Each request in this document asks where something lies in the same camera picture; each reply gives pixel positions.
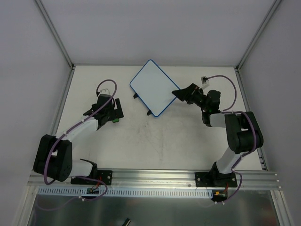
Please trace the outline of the blue framed whiteboard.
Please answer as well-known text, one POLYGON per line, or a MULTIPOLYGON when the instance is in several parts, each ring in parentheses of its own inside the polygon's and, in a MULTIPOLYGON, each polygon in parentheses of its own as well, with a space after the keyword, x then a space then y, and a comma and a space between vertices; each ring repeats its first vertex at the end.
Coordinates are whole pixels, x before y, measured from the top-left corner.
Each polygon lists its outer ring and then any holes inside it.
POLYGON ((148 60, 129 86, 154 117, 159 117, 176 99, 179 86, 156 64, 148 60))

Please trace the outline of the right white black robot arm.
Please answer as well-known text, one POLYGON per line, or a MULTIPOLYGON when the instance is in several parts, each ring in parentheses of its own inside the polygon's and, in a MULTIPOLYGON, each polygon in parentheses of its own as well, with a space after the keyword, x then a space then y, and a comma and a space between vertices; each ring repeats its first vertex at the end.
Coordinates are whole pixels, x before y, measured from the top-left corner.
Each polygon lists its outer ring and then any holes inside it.
POLYGON ((242 159, 263 146, 263 135, 253 112, 221 112, 221 93, 210 90, 204 94, 202 88, 191 84, 172 94, 182 102, 196 104, 202 111, 202 122, 208 127, 226 130, 228 147, 223 156, 208 172, 196 172, 196 187, 237 187, 235 168, 242 159))

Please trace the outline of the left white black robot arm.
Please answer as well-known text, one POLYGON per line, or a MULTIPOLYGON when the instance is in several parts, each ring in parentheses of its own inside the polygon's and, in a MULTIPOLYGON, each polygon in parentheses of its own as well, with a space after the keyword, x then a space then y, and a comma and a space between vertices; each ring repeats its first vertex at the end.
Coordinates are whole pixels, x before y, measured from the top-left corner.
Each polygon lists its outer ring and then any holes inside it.
POLYGON ((39 143, 33 171, 45 179, 64 182, 71 178, 72 184, 96 183, 101 173, 96 163, 73 159, 73 149, 98 131, 107 122, 119 122, 124 117, 120 99, 99 94, 97 102, 83 113, 80 121, 65 132, 45 134, 39 143))

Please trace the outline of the right aluminium frame post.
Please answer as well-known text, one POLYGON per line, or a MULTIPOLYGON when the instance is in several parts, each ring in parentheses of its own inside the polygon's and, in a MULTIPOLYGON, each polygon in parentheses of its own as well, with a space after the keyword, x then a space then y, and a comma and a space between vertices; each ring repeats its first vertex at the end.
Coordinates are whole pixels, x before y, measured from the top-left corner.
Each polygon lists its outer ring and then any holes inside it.
POLYGON ((252 37, 249 45, 247 46, 246 50, 244 51, 244 53, 243 53, 243 55, 242 55, 239 63, 235 67, 235 69, 238 72, 241 70, 241 68, 243 67, 244 63, 247 61, 247 59, 248 59, 249 55, 251 54, 253 48, 255 47, 256 43, 259 40, 259 38, 261 37, 261 35, 263 34, 263 32, 265 31, 265 29, 269 25, 271 19, 273 18, 273 16, 277 12, 277 10, 280 7, 280 5, 281 5, 282 2, 283 2, 282 0, 274 0, 272 2, 272 5, 268 9, 266 15, 264 16, 264 18, 261 21, 259 27, 257 28, 257 30, 256 30, 254 36, 252 37))

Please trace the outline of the aluminium frame post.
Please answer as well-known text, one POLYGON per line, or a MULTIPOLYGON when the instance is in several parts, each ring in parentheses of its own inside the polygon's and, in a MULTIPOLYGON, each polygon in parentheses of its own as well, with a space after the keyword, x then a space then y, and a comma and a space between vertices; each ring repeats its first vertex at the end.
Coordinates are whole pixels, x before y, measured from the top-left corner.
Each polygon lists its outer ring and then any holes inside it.
POLYGON ((62 39, 60 38, 60 35, 58 34, 50 16, 49 16, 49 13, 48 13, 46 7, 44 6, 44 3, 41 0, 34 0, 34 3, 36 5, 37 9, 39 10, 39 12, 41 13, 42 18, 45 21, 56 44, 58 45, 59 50, 62 53, 68 67, 72 70, 74 68, 74 63, 72 62, 72 60, 62 42, 62 39))
POLYGON ((261 35, 263 34, 263 32, 265 31, 265 29, 269 25, 271 19, 273 18, 273 16, 277 12, 277 10, 280 7, 280 5, 281 5, 282 2, 283 2, 282 0, 274 0, 272 2, 272 5, 268 9, 266 15, 264 16, 264 18, 261 21, 259 27, 257 28, 257 30, 256 30, 254 36, 252 37, 249 45, 247 46, 246 50, 244 51, 244 53, 243 53, 243 55, 242 55, 239 63, 235 67, 235 69, 238 72, 241 70, 241 68, 243 67, 244 63, 247 61, 247 59, 248 59, 249 55, 251 54, 253 48, 255 47, 256 43, 259 40, 259 38, 261 37, 261 35))

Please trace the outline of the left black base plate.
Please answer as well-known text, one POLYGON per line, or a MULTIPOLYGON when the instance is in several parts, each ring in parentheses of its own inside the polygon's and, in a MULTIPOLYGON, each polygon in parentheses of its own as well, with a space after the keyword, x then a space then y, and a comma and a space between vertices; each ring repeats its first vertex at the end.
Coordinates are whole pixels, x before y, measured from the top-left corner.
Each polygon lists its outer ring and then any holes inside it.
POLYGON ((104 182, 107 186, 112 183, 112 170, 97 170, 89 176, 78 176, 71 179, 72 185, 96 185, 98 181, 104 182))

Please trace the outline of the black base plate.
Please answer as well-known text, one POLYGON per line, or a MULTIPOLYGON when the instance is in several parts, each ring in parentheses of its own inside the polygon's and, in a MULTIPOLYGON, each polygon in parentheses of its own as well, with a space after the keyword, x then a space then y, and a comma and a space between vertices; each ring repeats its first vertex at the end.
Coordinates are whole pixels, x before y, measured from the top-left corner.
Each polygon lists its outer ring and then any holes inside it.
POLYGON ((238 186, 236 175, 230 174, 212 174, 210 172, 195 172, 196 187, 230 187, 238 186))
POLYGON ((107 186, 112 183, 112 170, 97 170, 89 176, 78 176, 71 179, 72 185, 96 185, 98 181, 104 182, 107 186))

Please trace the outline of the aluminium front rail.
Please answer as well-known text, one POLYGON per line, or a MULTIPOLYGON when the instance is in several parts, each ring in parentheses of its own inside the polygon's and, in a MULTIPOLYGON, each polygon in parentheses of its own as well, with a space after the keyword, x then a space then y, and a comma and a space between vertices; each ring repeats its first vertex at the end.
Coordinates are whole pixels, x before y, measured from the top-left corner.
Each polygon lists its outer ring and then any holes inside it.
MULTIPOLYGON (((111 182, 112 188, 200 189, 196 186, 194 170, 110 169, 112 173, 99 176, 111 182)), ((283 186, 272 171, 238 171, 232 179, 241 190, 278 190, 283 186)))

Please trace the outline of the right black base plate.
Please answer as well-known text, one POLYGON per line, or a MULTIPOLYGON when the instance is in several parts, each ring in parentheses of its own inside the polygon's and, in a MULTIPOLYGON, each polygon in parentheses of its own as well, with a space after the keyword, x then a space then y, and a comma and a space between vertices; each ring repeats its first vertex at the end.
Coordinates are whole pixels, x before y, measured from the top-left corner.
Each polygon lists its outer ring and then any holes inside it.
POLYGON ((230 174, 212 174, 210 172, 195 172, 196 187, 230 187, 238 186, 236 175, 230 174))

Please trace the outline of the left aluminium frame post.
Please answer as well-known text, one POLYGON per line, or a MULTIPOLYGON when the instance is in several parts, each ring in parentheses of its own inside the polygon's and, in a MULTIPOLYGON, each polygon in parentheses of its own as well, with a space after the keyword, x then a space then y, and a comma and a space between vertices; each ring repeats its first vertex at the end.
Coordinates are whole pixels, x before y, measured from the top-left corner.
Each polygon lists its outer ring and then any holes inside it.
POLYGON ((41 0, 34 0, 34 3, 36 5, 37 9, 39 10, 39 12, 41 13, 42 18, 45 21, 56 44, 58 45, 59 50, 62 53, 68 67, 72 70, 74 68, 74 63, 72 62, 72 60, 62 42, 62 39, 60 38, 60 35, 58 34, 50 16, 49 16, 49 13, 48 13, 46 7, 44 6, 44 3, 41 0))

